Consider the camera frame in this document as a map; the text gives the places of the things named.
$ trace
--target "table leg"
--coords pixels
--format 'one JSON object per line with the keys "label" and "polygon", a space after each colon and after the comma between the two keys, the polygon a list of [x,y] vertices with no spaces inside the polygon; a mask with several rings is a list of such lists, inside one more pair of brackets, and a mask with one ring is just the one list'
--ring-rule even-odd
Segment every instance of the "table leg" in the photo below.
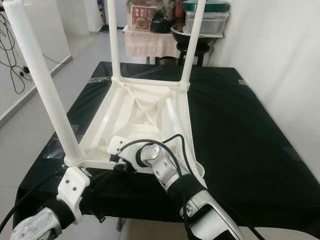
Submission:
{"label": "table leg", "polygon": [[200,54],[200,55],[198,56],[198,61],[197,61],[197,64],[196,64],[196,65],[202,67],[203,63],[204,63],[204,55],[203,55],[203,54]]}
{"label": "table leg", "polygon": [[183,60],[184,60],[184,54],[182,52],[180,52],[180,56],[178,58],[177,65],[182,65]]}
{"label": "table leg", "polygon": [[124,225],[124,219],[123,219],[122,217],[119,217],[119,218],[118,218],[118,222],[116,223],[115,229],[116,229],[118,232],[121,232],[123,225]]}

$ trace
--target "bowl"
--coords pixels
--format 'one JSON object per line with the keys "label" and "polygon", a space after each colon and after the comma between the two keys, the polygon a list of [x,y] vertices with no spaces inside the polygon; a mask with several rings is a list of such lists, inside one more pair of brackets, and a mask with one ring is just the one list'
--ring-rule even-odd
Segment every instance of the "bowl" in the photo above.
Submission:
{"label": "bowl", "polygon": [[[184,33],[184,26],[185,24],[176,24],[171,27],[171,33],[173,38],[178,42],[182,44],[188,44],[190,40],[190,34]],[[208,44],[213,37],[204,37],[204,36],[199,36],[198,37],[198,42],[197,44]]]}

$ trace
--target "electrical wire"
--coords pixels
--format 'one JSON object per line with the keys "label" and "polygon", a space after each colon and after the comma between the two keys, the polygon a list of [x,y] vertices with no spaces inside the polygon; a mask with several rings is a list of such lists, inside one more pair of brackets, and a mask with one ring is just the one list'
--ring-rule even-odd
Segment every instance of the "electrical wire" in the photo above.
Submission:
{"label": "electrical wire", "polygon": [[[10,47],[6,47],[2,38],[0,37],[0,49],[4,50],[8,64],[4,63],[2,61],[0,61],[0,64],[10,68],[9,70],[9,74],[10,74],[10,78],[13,84],[13,88],[16,94],[21,94],[25,89],[26,89],[26,84],[24,82],[24,80],[31,82],[31,77],[24,71],[24,69],[19,66],[17,64],[17,59],[16,59],[16,55],[14,53],[14,48],[15,48],[15,38],[13,36],[13,34],[11,33],[11,31],[9,30],[8,25],[10,25],[9,21],[5,18],[5,16],[3,14],[0,13],[0,26],[4,26],[5,27],[5,31],[1,30],[1,35],[4,37],[7,37],[8,42],[9,42],[9,46]],[[11,55],[13,56],[13,61],[11,60],[11,58],[9,57],[9,53],[11,53]],[[17,86],[16,86],[16,82],[15,82],[15,78],[18,78],[20,80],[20,84],[22,85],[22,88],[20,90],[18,90]]]}
{"label": "electrical wire", "polygon": [[184,161],[185,161],[185,164],[186,164],[186,167],[188,168],[190,174],[192,176],[195,176],[194,175],[194,172],[192,171],[191,167],[190,167],[190,164],[189,164],[189,161],[188,161],[188,158],[187,158],[187,154],[186,154],[186,144],[185,144],[185,138],[184,136],[182,136],[181,134],[176,134],[176,135],[173,135],[172,137],[168,138],[167,140],[164,140],[162,143],[167,143],[167,142],[170,142],[171,140],[175,139],[175,138],[180,138],[181,139],[181,145],[182,145],[182,153],[183,153],[183,158],[184,158]]}
{"label": "electrical wire", "polygon": [[152,140],[152,139],[139,139],[139,140],[135,140],[135,141],[132,141],[132,142],[129,142],[127,144],[125,144],[123,147],[120,148],[119,152],[116,154],[117,156],[124,150],[126,149],[127,147],[133,145],[133,144],[138,144],[138,143],[150,143],[150,144],[156,144],[162,148],[164,148],[168,153],[169,155],[171,156],[172,160],[174,161],[174,164],[176,166],[176,171],[179,175],[179,177],[182,177],[182,172],[181,172],[181,168],[180,168],[180,165],[179,165],[179,162],[176,158],[176,156],[173,154],[173,152],[162,142],[160,141],[156,141],[156,140]]}
{"label": "electrical wire", "polygon": [[70,63],[73,58],[69,59],[68,61],[64,61],[64,62],[59,62],[59,61],[55,61],[53,60],[52,58],[48,57],[47,55],[45,55],[44,53],[42,53],[42,55],[46,58],[46,59],[49,59],[50,61],[56,63],[56,64],[67,64],[67,63]]}
{"label": "electrical wire", "polygon": [[11,218],[11,216],[15,213],[15,211],[25,202],[25,200],[38,188],[40,188],[44,183],[46,183],[48,180],[50,180],[53,177],[58,177],[60,175],[60,172],[55,172],[54,174],[46,177],[44,180],[42,180],[37,186],[30,189],[14,206],[13,208],[8,212],[8,214],[5,216],[3,221],[0,224],[0,234],[3,231],[4,227],[6,226],[7,222]]}

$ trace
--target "green lid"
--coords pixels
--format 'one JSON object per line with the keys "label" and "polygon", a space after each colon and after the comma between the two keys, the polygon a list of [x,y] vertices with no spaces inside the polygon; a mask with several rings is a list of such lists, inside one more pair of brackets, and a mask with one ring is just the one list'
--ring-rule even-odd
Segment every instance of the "green lid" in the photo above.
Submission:
{"label": "green lid", "polygon": [[[186,0],[182,2],[183,9],[189,12],[195,12],[197,10],[197,0]],[[207,0],[205,3],[205,13],[219,13],[227,12],[229,10],[229,3],[226,1]]]}

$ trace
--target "table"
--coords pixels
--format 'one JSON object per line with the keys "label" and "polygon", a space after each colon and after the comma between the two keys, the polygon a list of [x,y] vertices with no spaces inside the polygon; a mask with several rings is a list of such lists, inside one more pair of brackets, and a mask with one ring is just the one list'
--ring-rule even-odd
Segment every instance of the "table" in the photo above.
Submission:
{"label": "table", "polygon": [[123,29],[126,54],[131,57],[179,57],[177,42],[171,33]]}
{"label": "table", "polygon": [[[125,77],[179,80],[180,66],[122,63]],[[110,62],[100,62],[67,116],[83,136],[110,87]],[[192,67],[188,91],[195,155],[205,168],[208,191],[236,223],[238,212],[255,227],[303,231],[320,238],[320,185],[288,140],[234,68]],[[17,191],[19,200],[63,164],[53,136],[35,160]],[[99,171],[88,169],[93,175]],[[14,216],[14,224],[33,215],[55,197],[52,179],[31,195]],[[181,221],[173,203],[154,176],[112,174],[93,196],[85,214],[157,221]]]}

